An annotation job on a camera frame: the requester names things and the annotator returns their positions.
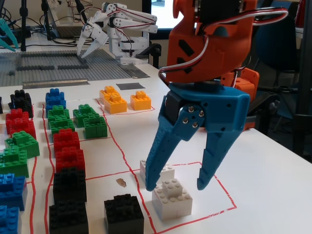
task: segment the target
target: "blue gripper claw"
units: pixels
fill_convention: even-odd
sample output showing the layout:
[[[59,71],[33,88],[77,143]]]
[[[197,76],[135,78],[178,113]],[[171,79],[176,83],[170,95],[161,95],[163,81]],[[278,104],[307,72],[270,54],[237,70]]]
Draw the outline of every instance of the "blue gripper claw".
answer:
[[[2,31],[4,31],[6,33],[6,35],[8,35],[9,39],[13,42],[13,44],[15,45],[15,48],[19,48],[19,44],[18,41],[16,40],[16,37],[14,36],[14,34],[12,33],[11,29],[9,28],[9,26],[6,24],[5,20],[0,18],[0,29]],[[15,49],[13,49],[11,46],[9,46],[6,42],[4,42],[2,39],[0,39],[0,46],[9,49],[11,51],[15,51]]]
[[[205,127],[208,133],[197,179],[197,188],[203,190],[243,131],[249,95],[232,87],[203,85],[204,89],[200,90],[193,84],[169,85],[171,92],[180,96],[186,104],[179,111],[177,121],[172,124],[165,114],[164,97],[158,116],[158,131],[146,160],[145,185],[148,191],[156,187],[162,168],[179,142],[190,140],[199,127]]]

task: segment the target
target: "yellow lego brick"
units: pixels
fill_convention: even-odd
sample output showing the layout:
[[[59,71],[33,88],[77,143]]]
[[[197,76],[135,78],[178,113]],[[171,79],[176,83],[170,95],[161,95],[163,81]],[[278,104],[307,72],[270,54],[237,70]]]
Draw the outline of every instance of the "yellow lego brick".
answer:
[[[149,110],[152,108],[152,100],[144,91],[137,91],[136,95],[130,96],[130,104],[135,111]]]
[[[119,94],[113,86],[106,86],[105,90],[100,90],[99,92],[99,99],[102,103],[104,103],[105,99],[110,97],[110,94]]]
[[[137,99],[146,98],[146,93],[144,91],[136,91]]]
[[[121,98],[120,94],[113,93],[104,100],[104,109],[110,114],[126,112],[127,102]]]
[[[121,96],[119,94],[110,94],[110,101],[121,101]]]
[[[112,94],[112,93],[116,92],[116,90],[115,90],[115,88],[113,86],[106,86],[105,87],[105,91],[106,91],[107,94]]]

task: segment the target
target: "white table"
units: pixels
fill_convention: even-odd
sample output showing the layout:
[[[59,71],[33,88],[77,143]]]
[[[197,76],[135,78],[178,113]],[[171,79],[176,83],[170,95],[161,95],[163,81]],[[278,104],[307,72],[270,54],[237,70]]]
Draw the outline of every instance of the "white table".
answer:
[[[50,42],[39,40],[37,43]],[[56,49],[56,47],[28,48],[32,51]],[[104,89],[106,85],[117,88],[116,83],[139,82],[146,87],[144,91],[151,97],[155,109],[142,113],[129,109],[125,115],[108,115],[105,112],[111,130],[107,139],[84,141],[83,129],[76,129],[86,163],[88,196],[86,208],[90,234],[106,233],[103,225],[103,202],[113,199],[115,195],[126,193],[138,197],[145,217],[146,234],[154,233],[152,224],[158,233],[170,234],[311,233],[312,165],[254,129],[241,134],[217,170],[217,179],[213,178],[204,191],[196,189],[196,179],[200,168],[198,162],[202,160],[205,147],[205,131],[199,130],[189,142],[181,142],[178,145],[169,162],[176,165],[174,166],[176,177],[194,199],[193,212],[190,216],[161,222],[151,204],[151,193],[144,189],[139,172],[134,171],[151,222],[142,205],[135,177],[129,172],[130,168],[125,161],[132,170],[135,170],[139,168],[139,160],[147,157],[158,127],[157,116],[162,97],[168,92],[168,88],[156,77],[157,69],[148,64],[138,65],[138,68],[151,77],[91,81],[90,85],[60,88],[65,92],[71,117],[72,110],[85,103],[90,104],[102,115],[103,107],[96,100],[99,90]],[[10,94],[16,89],[21,89],[21,86],[0,88],[5,114],[9,112],[7,103]],[[27,179],[28,198],[26,209],[22,212],[23,234],[48,234],[45,229],[45,224],[48,227],[48,214],[45,214],[45,209],[48,210],[48,206],[53,205],[52,187],[49,183],[52,175],[51,163],[55,163],[53,146],[50,145],[51,133],[50,130],[45,130],[47,120],[42,116],[45,93],[48,90],[48,88],[27,90],[34,104],[34,123],[41,155],[37,158],[35,170],[35,159],[28,160],[29,173],[33,173],[33,178]],[[120,91],[118,88],[117,90],[127,101],[129,96],[135,93],[135,90]],[[3,125],[5,115],[0,115],[0,123],[2,124],[0,149],[3,149],[3,141],[8,137]],[[116,183],[118,178],[127,183],[126,188]]]

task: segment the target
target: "green lego brick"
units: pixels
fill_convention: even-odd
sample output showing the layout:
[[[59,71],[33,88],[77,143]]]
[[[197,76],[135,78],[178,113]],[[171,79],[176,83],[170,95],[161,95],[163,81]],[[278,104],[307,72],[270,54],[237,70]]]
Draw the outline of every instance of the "green lego brick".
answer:
[[[27,158],[33,158],[40,155],[39,143],[25,131],[14,133],[13,138],[5,140],[5,146],[6,148],[18,146],[19,151],[26,150]]]
[[[95,114],[96,112],[88,104],[80,105],[78,110],[73,110],[74,123],[78,128],[83,128],[83,119]]]
[[[97,127],[94,123],[90,124],[88,118],[83,119],[84,132],[86,139],[97,138]]]
[[[9,173],[29,177],[26,150],[19,150],[17,146],[13,146],[0,153],[0,174]]]
[[[90,114],[89,115],[89,123],[100,123],[100,119],[99,119],[99,114],[96,113],[96,114]]]
[[[91,121],[94,120],[95,118],[97,117],[83,119],[86,139],[107,137],[107,125],[104,120],[104,117],[99,116],[98,123],[91,123]]]
[[[67,128],[70,128],[73,132],[75,131],[74,123],[71,119],[67,119],[66,117],[58,117],[56,118],[56,121],[50,122],[52,136],[55,133],[59,133],[59,130]]]
[[[61,116],[64,114],[64,107],[63,106],[53,106],[52,111],[53,111],[53,115]]]
[[[79,105],[78,108],[81,114],[88,114],[91,112],[91,110],[93,110],[88,104]]]
[[[53,110],[48,111],[48,122],[56,121],[57,117],[66,117],[67,119],[70,119],[69,117],[69,110],[64,109],[63,106],[53,106]]]

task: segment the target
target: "brown stain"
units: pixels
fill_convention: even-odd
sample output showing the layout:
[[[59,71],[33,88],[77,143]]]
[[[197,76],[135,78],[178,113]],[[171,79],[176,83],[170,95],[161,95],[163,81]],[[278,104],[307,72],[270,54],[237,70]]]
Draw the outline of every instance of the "brown stain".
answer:
[[[127,187],[126,182],[123,179],[117,179],[116,182],[121,186],[121,187]]]

